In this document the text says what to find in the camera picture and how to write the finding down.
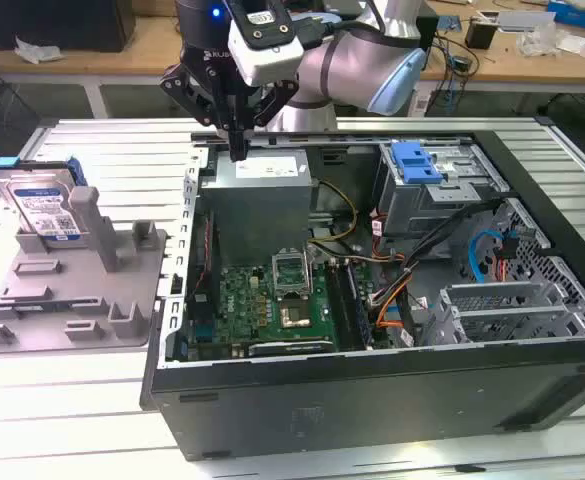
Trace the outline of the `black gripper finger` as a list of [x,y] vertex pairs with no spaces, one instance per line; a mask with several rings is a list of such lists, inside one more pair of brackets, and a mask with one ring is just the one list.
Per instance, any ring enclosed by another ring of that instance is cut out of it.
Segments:
[[271,87],[246,87],[239,95],[239,160],[249,150],[248,131],[266,126],[297,93],[297,82],[275,82]]
[[222,71],[218,66],[204,66],[198,71],[202,77],[194,85],[195,73],[184,63],[173,65],[161,78],[160,87],[201,125],[214,126],[217,135],[227,142],[231,160],[239,161],[238,116],[224,87]]

